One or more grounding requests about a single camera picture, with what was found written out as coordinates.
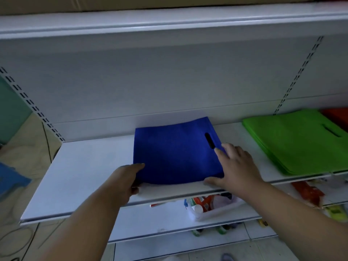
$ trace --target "green non-woven bag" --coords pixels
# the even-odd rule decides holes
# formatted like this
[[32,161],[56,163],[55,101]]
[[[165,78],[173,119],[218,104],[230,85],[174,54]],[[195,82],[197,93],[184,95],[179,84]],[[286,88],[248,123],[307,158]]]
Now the green non-woven bag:
[[243,125],[284,174],[348,169],[348,133],[317,110],[247,118]]

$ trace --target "hand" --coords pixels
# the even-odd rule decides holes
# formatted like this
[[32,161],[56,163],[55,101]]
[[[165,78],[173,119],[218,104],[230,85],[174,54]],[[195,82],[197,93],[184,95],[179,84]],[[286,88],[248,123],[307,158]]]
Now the hand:
[[224,177],[222,179],[208,177],[204,182],[223,188],[243,199],[246,193],[253,188],[253,184],[261,183],[263,180],[248,152],[240,146],[234,147],[229,143],[222,144],[222,146],[227,155],[220,149],[215,148],[214,150],[222,165]]
[[142,170],[145,164],[132,164],[117,168],[102,185],[112,192],[119,206],[128,203],[129,197],[139,193],[138,188],[132,188],[138,171]]

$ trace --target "white basket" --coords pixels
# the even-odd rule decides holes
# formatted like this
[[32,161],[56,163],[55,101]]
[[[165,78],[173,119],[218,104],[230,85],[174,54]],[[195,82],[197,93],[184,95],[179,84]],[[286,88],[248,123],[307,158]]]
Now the white basket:
[[216,215],[220,215],[226,211],[235,209],[235,208],[245,204],[245,201],[243,201],[241,198],[237,197],[237,198],[231,200],[231,204],[228,204],[226,206],[223,206],[223,207],[220,207],[220,208],[217,208],[214,210],[210,210],[210,211],[205,212],[205,213],[197,213],[190,206],[190,199],[188,198],[188,199],[186,199],[186,201],[188,203],[187,210],[188,210],[190,219],[193,221],[196,221],[196,222],[204,221],[206,219],[212,218]]

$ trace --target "forearm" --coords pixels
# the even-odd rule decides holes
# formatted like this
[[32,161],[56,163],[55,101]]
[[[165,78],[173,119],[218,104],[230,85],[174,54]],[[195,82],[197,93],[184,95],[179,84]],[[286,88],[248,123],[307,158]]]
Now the forearm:
[[99,261],[120,209],[106,185],[90,195],[67,219],[60,238],[41,261]]
[[250,187],[248,202],[300,260],[346,260],[348,226],[264,182]]

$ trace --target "tiled floor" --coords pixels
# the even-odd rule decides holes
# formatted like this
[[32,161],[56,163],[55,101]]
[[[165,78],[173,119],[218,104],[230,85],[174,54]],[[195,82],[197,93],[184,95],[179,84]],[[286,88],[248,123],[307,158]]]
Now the tiled floor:
[[[51,158],[60,142],[46,129]],[[32,114],[11,141],[0,150],[3,162],[29,178],[26,188],[18,188],[0,200],[0,261],[34,261],[47,249],[64,227],[63,219],[20,227],[18,221],[50,165],[50,157],[41,121]],[[117,260],[115,246],[108,245],[102,261]],[[231,244],[179,255],[182,261],[215,261],[230,253],[236,261],[297,260],[290,249],[277,237]]]

